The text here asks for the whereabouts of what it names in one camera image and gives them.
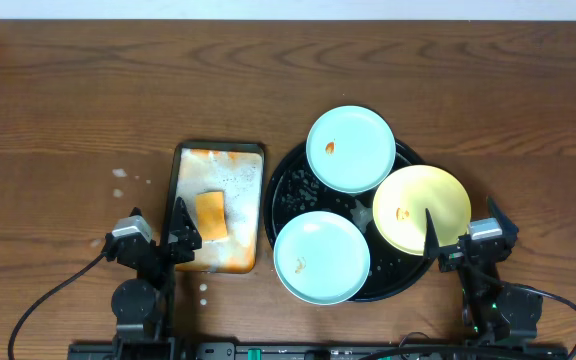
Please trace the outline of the orange sponge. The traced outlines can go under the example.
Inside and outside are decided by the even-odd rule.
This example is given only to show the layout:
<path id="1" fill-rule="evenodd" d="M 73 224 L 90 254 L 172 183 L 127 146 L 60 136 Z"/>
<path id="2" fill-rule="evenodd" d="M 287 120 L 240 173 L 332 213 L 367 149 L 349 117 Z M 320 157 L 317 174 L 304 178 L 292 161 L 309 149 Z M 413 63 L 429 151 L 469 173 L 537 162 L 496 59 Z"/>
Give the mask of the orange sponge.
<path id="1" fill-rule="evenodd" d="M 216 241 L 228 235 L 225 221 L 224 193 L 213 191 L 195 197 L 198 230 L 204 242 Z"/>

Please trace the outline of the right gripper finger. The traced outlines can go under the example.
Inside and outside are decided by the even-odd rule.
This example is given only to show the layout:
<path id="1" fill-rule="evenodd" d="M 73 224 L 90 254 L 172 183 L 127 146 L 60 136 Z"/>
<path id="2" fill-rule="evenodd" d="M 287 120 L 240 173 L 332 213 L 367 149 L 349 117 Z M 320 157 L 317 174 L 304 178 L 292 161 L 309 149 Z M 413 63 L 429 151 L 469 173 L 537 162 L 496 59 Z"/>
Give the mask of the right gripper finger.
<path id="1" fill-rule="evenodd" d="M 433 224 L 432 216 L 428 208 L 425 209 L 426 215 L 426 235 L 424 242 L 423 257 L 428 260 L 435 260 L 439 257 L 439 241 Z"/>
<path id="2" fill-rule="evenodd" d="M 505 213 L 499 208 L 497 203 L 491 196 L 486 198 L 486 204 L 488 212 L 492 218 L 495 218 L 499 223 L 500 228 L 503 231 L 513 231 L 514 223 L 505 215 Z"/>

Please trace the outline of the yellow plate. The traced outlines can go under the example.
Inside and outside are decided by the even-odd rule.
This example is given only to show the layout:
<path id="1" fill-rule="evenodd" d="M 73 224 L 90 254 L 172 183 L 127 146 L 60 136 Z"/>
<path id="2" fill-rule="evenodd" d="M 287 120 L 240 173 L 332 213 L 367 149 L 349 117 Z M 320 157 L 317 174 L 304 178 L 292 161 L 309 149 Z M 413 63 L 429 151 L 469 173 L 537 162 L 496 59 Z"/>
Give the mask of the yellow plate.
<path id="1" fill-rule="evenodd" d="M 377 188 L 373 221 L 381 236 L 404 253 L 421 256 L 430 215 L 441 246 L 454 245 L 467 232 L 470 198 L 449 172 L 411 165 L 394 171 Z"/>

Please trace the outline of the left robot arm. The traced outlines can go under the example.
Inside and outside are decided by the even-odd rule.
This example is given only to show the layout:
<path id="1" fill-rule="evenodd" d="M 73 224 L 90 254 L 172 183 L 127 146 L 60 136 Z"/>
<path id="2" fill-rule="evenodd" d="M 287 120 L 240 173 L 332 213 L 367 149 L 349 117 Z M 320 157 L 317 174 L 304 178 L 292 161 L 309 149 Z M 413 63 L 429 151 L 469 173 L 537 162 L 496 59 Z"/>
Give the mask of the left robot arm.
<path id="1" fill-rule="evenodd" d="M 153 239 L 151 227 L 138 208 L 106 234 L 107 261 L 136 271 L 136 277 L 118 286 L 111 299 L 117 318 L 117 337 L 128 341 L 159 341 L 172 334 L 175 267 L 195 259 L 202 238 L 185 202 L 177 198 L 162 242 Z"/>

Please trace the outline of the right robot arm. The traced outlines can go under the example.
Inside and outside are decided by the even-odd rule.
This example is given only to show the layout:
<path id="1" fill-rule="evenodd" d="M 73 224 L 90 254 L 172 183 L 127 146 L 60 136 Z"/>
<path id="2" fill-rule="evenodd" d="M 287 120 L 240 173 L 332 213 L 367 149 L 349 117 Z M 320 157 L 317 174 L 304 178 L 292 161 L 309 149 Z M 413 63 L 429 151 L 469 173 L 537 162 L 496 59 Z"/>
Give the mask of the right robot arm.
<path id="1" fill-rule="evenodd" d="M 484 345 L 522 347 L 537 336 L 543 298 L 530 289 L 504 284 L 497 264 L 512 253 L 519 228 L 487 199 L 489 216 L 466 226 L 450 245 L 439 243 L 439 227 L 429 210 L 423 256 L 436 260 L 442 273 L 458 273 L 463 292 L 463 319 Z"/>

